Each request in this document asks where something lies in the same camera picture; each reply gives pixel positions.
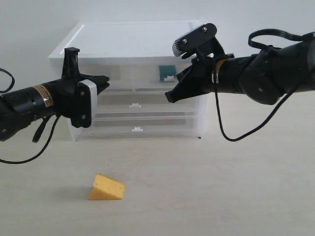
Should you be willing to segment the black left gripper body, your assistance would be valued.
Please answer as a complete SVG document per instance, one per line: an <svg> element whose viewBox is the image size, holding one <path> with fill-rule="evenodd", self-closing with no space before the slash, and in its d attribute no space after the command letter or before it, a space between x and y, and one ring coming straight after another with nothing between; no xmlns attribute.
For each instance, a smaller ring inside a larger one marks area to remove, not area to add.
<svg viewBox="0 0 315 236"><path fill-rule="evenodd" d="M78 96L76 89L78 81L76 77L63 76L53 81L54 110L57 114L69 119L75 119L76 103Z"/></svg>

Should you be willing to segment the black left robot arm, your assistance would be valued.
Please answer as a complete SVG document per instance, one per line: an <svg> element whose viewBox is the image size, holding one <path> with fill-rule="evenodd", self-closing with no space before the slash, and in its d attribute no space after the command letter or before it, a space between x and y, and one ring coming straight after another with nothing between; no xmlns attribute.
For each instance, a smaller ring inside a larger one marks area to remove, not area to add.
<svg viewBox="0 0 315 236"><path fill-rule="evenodd" d="M70 119L75 128L91 126L97 112L97 96L109 87L109 77L80 73L79 51L74 47L64 49L60 79L1 95L1 141L51 115Z"/></svg>

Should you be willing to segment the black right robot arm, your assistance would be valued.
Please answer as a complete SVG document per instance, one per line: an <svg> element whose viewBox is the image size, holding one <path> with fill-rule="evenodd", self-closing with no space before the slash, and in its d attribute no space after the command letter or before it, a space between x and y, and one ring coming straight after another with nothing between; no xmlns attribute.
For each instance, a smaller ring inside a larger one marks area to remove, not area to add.
<svg viewBox="0 0 315 236"><path fill-rule="evenodd" d="M284 94L315 89L314 32L299 36L263 29L250 34L249 45L260 52L236 58L224 53L215 36L195 42L184 56L197 56L165 93L168 102L217 92L245 94L260 104L274 105Z"/></svg>

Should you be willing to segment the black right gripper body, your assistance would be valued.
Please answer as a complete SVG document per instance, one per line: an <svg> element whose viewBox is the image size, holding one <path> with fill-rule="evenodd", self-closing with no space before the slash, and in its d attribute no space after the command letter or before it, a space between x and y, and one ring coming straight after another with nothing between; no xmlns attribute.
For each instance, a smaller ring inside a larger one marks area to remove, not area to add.
<svg viewBox="0 0 315 236"><path fill-rule="evenodd" d="M219 83L219 68L227 59L233 59L234 54L220 55L214 57L206 57L205 61L194 58L192 60L193 76L202 94L215 91L215 84Z"/></svg>

